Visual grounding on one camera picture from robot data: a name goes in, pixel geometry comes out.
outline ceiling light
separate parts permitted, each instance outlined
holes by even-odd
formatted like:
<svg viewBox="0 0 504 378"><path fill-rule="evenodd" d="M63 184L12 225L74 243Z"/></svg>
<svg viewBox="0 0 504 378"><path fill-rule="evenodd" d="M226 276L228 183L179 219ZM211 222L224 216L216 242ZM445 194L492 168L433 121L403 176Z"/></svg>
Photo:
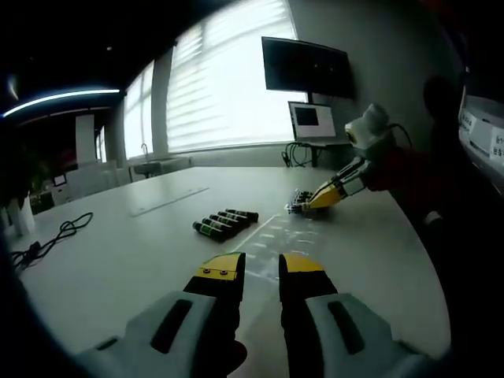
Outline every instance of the ceiling light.
<svg viewBox="0 0 504 378"><path fill-rule="evenodd" d="M11 76L8 80L7 80L7 85L9 87L9 92L10 94L17 100L19 101L19 97L17 97L17 93L16 93L16 85L17 85L17 82L16 82L16 77L15 76Z"/></svg>
<svg viewBox="0 0 504 378"><path fill-rule="evenodd" d="M28 108L29 106L39 104L40 102L52 101L52 100L56 100L58 98L65 98L65 97L72 97L72 96L101 95L101 94L105 94L105 93L119 93L119 90L118 89L95 89L92 91L78 91L78 92L55 94L53 96L42 97L42 98L30 101L30 102L26 102L23 105L16 106L15 108L12 108L8 112L5 112L3 114L3 116L5 118L18 110Z"/></svg>

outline monitor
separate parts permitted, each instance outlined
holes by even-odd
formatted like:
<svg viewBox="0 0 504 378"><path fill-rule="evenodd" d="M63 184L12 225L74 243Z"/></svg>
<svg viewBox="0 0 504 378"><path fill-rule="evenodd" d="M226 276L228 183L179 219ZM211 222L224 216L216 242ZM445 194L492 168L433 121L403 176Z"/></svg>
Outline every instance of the monitor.
<svg viewBox="0 0 504 378"><path fill-rule="evenodd" d="M66 184L66 175L63 174L61 176L55 176L55 177L53 177L53 183L54 183L55 187L59 187L61 185L65 185Z"/></svg>
<svg viewBox="0 0 504 378"><path fill-rule="evenodd" d="M311 142L335 139L336 131L330 106L289 102L295 140Z"/></svg>
<svg viewBox="0 0 504 378"><path fill-rule="evenodd" d="M347 53L292 39L262 37L266 88L353 98Z"/></svg>

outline window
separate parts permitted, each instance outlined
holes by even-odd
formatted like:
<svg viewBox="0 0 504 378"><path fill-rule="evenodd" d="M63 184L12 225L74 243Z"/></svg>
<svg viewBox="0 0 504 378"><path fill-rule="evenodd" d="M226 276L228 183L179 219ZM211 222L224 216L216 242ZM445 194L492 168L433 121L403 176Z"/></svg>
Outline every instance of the window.
<svg viewBox="0 0 504 378"><path fill-rule="evenodd" d="M169 152L293 140L288 101L267 91L262 36L295 39L287 0L246 0L178 39L166 103Z"/></svg>
<svg viewBox="0 0 504 378"><path fill-rule="evenodd" d="M126 91L124 101L124 148L126 158L142 156L142 145L152 153L151 92L154 62L150 63Z"/></svg>
<svg viewBox="0 0 504 378"><path fill-rule="evenodd" d="M102 126L102 130L96 137L96 141L94 142L96 145L96 158L101 160L102 163L107 162L107 153L105 151L105 127Z"/></svg>

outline label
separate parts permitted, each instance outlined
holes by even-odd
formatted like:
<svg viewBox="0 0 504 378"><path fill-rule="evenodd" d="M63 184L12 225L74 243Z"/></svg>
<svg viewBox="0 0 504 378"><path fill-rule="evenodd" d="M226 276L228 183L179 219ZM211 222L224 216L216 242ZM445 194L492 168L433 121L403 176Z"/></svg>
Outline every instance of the label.
<svg viewBox="0 0 504 378"><path fill-rule="evenodd" d="M240 210L227 210L226 213L231 213L231 214L238 214L241 215L242 217L246 217L246 212L245 211L240 211Z"/></svg>
<svg viewBox="0 0 504 378"><path fill-rule="evenodd" d="M223 217L218 217L217 220L221 223L224 223L224 224L229 224L230 220L229 219L226 219L226 218L223 218Z"/></svg>
<svg viewBox="0 0 504 378"><path fill-rule="evenodd" d="M460 127L462 131L466 135L471 135L474 129L474 124L476 123L477 119L474 117L470 112L467 110L462 113L460 117Z"/></svg>
<svg viewBox="0 0 504 378"><path fill-rule="evenodd" d="M223 231L223 229L222 229L223 227L226 227L226 225L225 225L225 224L220 224L220 223L218 223L218 222L214 222L213 220L209 220L207 224L208 224L210 227L215 228L215 229L217 229L217 230L221 230L221 231Z"/></svg>
<svg viewBox="0 0 504 378"><path fill-rule="evenodd" d="M504 130L501 128L491 129L490 160L504 163Z"/></svg>
<svg viewBox="0 0 504 378"><path fill-rule="evenodd" d="M226 213L225 216L226 216L226 218L233 219L234 221L239 219L237 215L230 214L230 213Z"/></svg>
<svg viewBox="0 0 504 378"><path fill-rule="evenodd" d="M205 226L203 225L199 231L202 233L202 234L205 234L205 235L208 235L208 236L212 236L212 228L211 227L208 227L208 226Z"/></svg>

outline faucet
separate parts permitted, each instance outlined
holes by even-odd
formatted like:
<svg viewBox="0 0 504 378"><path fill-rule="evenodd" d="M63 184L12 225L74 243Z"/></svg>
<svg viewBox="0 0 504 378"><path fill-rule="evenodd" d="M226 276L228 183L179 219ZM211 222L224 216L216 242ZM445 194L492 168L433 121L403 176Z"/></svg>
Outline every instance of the faucet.
<svg viewBox="0 0 504 378"><path fill-rule="evenodd" d="M142 151L143 151L143 155L145 156L145 160L149 160L149 148L147 147L147 145L145 143L142 143Z"/></svg>

